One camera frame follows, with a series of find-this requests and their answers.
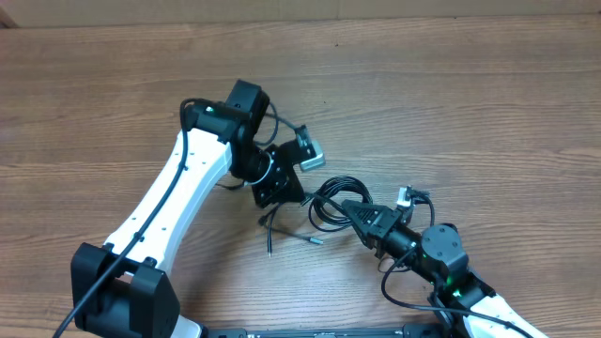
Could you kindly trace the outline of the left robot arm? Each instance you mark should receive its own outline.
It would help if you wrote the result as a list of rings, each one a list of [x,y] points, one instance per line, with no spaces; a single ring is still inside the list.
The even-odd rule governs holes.
[[[291,141],[260,147],[254,137],[269,107],[262,88],[242,80],[224,101],[181,102],[173,151],[140,204],[101,246],[84,243],[72,257],[67,323],[100,337],[206,336],[181,314],[170,274],[208,194],[231,174],[259,207],[300,203],[305,192],[296,172],[325,163],[305,126]]]

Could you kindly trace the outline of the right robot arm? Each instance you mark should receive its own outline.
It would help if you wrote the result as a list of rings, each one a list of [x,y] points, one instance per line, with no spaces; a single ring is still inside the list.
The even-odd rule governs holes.
[[[387,254],[394,263],[384,273],[381,293],[389,302],[432,312],[452,337],[543,337],[496,290],[470,267],[455,226],[439,223],[418,233],[408,227],[409,210],[346,200],[342,209],[362,244]],[[433,290],[426,305],[397,300],[387,291],[394,270],[404,268],[428,281]]]

